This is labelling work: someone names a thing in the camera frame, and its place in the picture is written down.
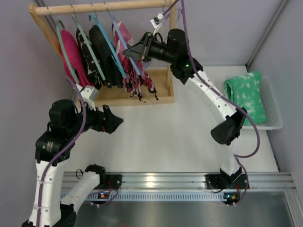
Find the pink floral trousers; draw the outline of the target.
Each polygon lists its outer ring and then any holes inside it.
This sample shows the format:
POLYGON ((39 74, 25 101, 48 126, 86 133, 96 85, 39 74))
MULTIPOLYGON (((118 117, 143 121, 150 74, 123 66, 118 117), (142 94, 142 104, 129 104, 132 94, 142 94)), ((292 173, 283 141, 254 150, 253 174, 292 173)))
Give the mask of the pink floral trousers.
POLYGON ((112 33, 114 47, 117 56, 126 73, 126 79, 123 79, 123 88, 130 95, 136 96, 142 101, 142 86, 146 87, 148 92, 157 95, 156 86, 150 75, 145 70, 143 63, 137 59, 123 55, 123 51, 134 45, 133 37, 126 28, 125 24, 116 20, 112 24, 112 33))

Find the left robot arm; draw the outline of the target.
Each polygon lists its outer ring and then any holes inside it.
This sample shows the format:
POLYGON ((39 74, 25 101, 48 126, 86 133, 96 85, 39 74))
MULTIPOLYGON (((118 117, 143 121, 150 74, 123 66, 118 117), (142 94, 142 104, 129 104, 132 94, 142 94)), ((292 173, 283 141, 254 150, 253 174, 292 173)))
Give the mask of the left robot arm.
POLYGON ((80 111, 69 99, 52 104, 47 130, 36 141, 37 182, 32 213, 24 227, 72 227, 78 210, 90 196, 111 201, 122 183, 121 175, 107 174, 103 166, 86 167, 77 184, 64 197, 62 180, 77 138, 87 130, 113 133, 124 120, 114 115, 109 106, 80 111))

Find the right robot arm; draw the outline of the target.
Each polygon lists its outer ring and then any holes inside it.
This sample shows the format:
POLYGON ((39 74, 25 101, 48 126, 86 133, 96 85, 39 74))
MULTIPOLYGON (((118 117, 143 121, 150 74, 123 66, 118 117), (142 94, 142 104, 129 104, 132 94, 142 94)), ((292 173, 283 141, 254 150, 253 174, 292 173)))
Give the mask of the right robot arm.
POLYGON ((220 145, 217 150, 220 172, 206 175, 207 188, 219 191, 248 189, 248 176, 235 157, 246 110, 237 110, 227 103, 209 81, 203 66, 196 59, 190 58, 189 41, 183 30, 170 30, 166 42, 159 41, 158 35, 146 32, 138 43, 128 47, 123 54, 143 62, 157 59, 169 63, 172 75, 194 92, 211 111, 217 125, 211 129, 210 134, 220 145))

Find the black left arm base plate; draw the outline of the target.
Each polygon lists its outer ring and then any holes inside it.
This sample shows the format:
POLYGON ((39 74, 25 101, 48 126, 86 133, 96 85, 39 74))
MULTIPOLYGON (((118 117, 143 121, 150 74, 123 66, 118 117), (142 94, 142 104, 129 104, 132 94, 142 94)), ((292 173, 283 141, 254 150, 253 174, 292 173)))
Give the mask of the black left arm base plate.
POLYGON ((122 184, 122 175, 109 174, 100 177, 100 183, 95 187, 98 190, 119 189, 122 184))

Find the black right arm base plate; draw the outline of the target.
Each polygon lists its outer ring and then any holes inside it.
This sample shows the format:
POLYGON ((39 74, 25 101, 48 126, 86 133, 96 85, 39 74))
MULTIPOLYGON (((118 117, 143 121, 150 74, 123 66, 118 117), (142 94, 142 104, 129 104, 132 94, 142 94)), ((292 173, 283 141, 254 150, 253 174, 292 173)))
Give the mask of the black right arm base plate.
POLYGON ((225 189, 248 189, 250 185, 248 183, 245 174, 240 174, 237 177, 223 176, 222 174, 208 174, 205 176, 206 188, 212 191, 222 191, 225 189))

